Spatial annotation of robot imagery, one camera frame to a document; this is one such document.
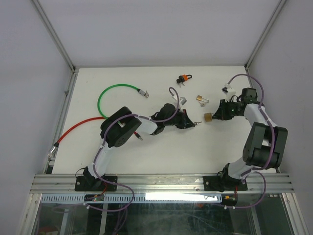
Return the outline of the orange black padlock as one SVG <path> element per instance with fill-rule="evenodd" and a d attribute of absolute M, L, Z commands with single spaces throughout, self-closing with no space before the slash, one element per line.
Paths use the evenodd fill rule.
<path fill-rule="evenodd" d="M 193 76 L 190 75 L 190 74 L 188 74 L 188 75 L 186 75 L 186 74 L 180 75 L 180 76 L 178 77 L 178 79 L 176 79 L 176 83 L 177 83 L 177 84 L 183 84 L 184 82 L 188 81 L 188 80 L 191 79 L 192 77 L 193 77 Z"/>

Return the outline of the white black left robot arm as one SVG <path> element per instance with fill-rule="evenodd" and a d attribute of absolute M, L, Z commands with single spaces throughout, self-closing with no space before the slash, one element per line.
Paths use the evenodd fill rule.
<path fill-rule="evenodd" d="M 106 175 L 108 164 L 113 151 L 124 145 L 134 132 L 155 136 L 166 126 L 188 129 L 196 125 L 185 109 L 169 103 L 150 117 L 135 115 L 126 106 L 120 108 L 101 124 L 102 143 L 91 164 L 84 168 L 82 176 L 76 177 L 75 191 L 116 191 L 118 177 Z"/>

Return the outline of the large brass padlock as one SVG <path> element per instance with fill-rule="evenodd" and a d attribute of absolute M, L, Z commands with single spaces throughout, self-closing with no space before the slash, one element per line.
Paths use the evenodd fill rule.
<path fill-rule="evenodd" d="M 204 121 L 205 122 L 211 122 L 213 120 L 213 115 L 212 113 L 205 113 L 204 114 Z"/>

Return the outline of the small brass long-shackle padlock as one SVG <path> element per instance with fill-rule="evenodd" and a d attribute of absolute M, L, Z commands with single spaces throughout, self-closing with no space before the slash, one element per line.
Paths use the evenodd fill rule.
<path fill-rule="evenodd" d="M 199 101 L 199 102 L 209 103 L 209 100 L 204 98 L 204 97 L 202 97 L 201 95 L 198 95 L 196 97 L 196 100 Z"/>

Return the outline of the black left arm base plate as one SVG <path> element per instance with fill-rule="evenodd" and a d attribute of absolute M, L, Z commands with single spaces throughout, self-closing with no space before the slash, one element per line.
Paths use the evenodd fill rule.
<path fill-rule="evenodd" d="M 85 176 L 78 176 L 76 177 L 76 184 L 74 190 L 78 192 L 83 191 L 102 192 L 103 190 L 105 190 L 105 192 L 115 192 L 117 190 L 117 185 L 109 184 L 107 182 L 104 182 L 100 179 L 95 179 L 93 177 L 87 178 Z"/>

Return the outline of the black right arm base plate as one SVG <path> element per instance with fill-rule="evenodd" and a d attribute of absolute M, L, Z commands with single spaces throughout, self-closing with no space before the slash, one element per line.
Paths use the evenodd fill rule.
<path fill-rule="evenodd" d="M 203 185 L 205 191 L 247 191 L 247 184 L 240 180 L 218 175 L 204 176 Z"/>

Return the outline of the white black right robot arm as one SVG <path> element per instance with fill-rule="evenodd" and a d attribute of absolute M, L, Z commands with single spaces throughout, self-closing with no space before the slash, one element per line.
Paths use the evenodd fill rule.
<path fill-rule="evenodd" d="M 211 189 L 223 192 L 240 188 L 249 174 L 281 164 L 288 131 L 279 127 L 266 114 L 264 106 L 258 101 L 256 89 L 244 88 L 234 101 L 232 96 L 220 100 L 213 120 L 231 120 L 245 117 L 251 130 L 243 148 L 242 157 L 227 163 L 207 184 Z"/>

